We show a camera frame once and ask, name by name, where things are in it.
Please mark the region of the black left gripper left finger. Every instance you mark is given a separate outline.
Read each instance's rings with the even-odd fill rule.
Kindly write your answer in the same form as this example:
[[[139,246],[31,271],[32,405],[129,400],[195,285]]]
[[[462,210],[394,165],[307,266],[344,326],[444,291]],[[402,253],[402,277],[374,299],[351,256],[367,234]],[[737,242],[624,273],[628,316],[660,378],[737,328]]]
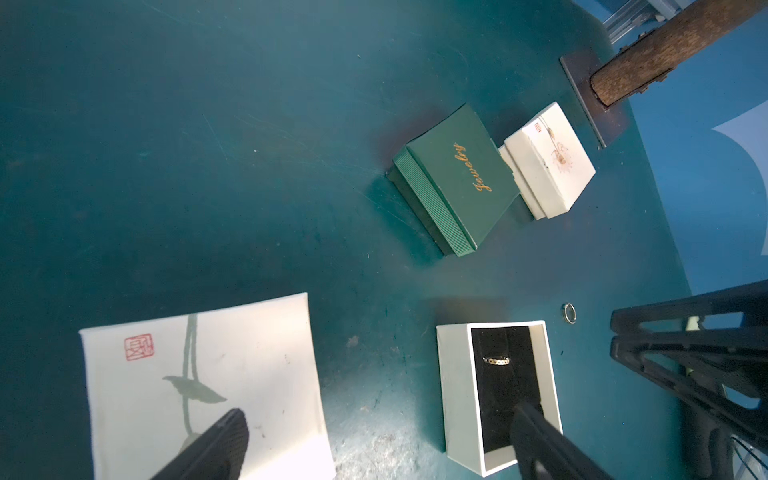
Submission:
[[[249,444],[245,413],[231,409],[156,473],[152,480],[240,478]]]

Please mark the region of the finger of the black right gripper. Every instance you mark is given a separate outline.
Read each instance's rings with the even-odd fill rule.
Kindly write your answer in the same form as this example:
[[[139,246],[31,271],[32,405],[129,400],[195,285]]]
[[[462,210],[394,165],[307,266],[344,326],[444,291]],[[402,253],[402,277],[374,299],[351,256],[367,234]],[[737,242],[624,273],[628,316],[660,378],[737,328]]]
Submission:
[[[698,331],[653,332],[645,323],[699,319],[741,313],[745,326]],[[676,300],[618,309],[611,315],[613,348],[765,348],[767,282],[765,280]]]
[[[751,445],[767,445],[765,335],[617,335],[610,354]]]

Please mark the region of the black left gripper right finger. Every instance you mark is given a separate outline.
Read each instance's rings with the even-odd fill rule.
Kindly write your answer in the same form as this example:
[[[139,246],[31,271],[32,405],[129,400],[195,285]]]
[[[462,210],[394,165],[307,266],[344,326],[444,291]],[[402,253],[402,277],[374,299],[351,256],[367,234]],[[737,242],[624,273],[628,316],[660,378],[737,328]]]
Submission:
[[[525,480],[611,479],[528,403],[514,409],[510,442]]]

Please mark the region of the white lift-off lid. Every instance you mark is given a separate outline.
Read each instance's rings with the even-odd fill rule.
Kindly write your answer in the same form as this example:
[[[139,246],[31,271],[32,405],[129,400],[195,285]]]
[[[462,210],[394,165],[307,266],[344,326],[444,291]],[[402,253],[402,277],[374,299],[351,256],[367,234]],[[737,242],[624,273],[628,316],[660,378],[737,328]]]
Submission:
[[[80,333],[98,479],[148,479],[232,409],[245,479],[332,479],[304,293]]]

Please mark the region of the white box base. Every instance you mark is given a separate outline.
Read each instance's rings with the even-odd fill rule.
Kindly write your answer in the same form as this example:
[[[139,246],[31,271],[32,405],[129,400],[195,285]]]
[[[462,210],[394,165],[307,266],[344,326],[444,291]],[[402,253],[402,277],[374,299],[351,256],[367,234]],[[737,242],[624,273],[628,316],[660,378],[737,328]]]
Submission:
[[[436,336],[449,459],[483,478],[515,465],[519,403],[563,430],[543,320],[439,325]]]

